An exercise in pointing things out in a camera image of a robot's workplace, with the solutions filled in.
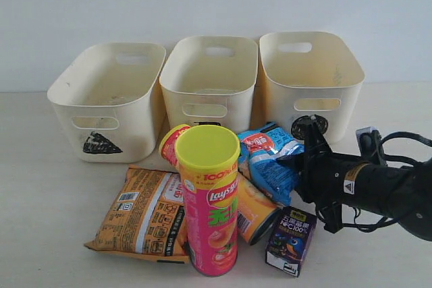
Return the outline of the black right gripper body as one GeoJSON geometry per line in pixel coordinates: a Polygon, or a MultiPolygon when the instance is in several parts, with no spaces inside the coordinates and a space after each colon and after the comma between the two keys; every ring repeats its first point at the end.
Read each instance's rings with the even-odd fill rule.
{"type": "Polygon", "coordinates": [[[346,195],[346,175],[368,164],[358,156],[339,153],[314,156],[302,153],[295,157],[295,169],[299,173],[295,190],[304,202],[315,205],[315,213],[324,223],[324,230],[337,233],[345,227],[342,222],[342,203],[346,195]]]}

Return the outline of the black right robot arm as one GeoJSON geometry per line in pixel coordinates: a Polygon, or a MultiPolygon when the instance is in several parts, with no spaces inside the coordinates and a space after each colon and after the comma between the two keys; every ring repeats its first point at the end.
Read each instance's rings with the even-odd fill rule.
{"type": "Polygon", "coordinates": [[[332,151],[315,121],[305,122],[304,151],[279,157],[277,163],[299,174],[295,190],[326,231],[355,228],[363,233],[399,224],[410,234],[431,240],[431,161],[386,154],[393,139],[431,140],[412,132],[382,137],[373,127],[356,131],[360,154],[332,151]]]}

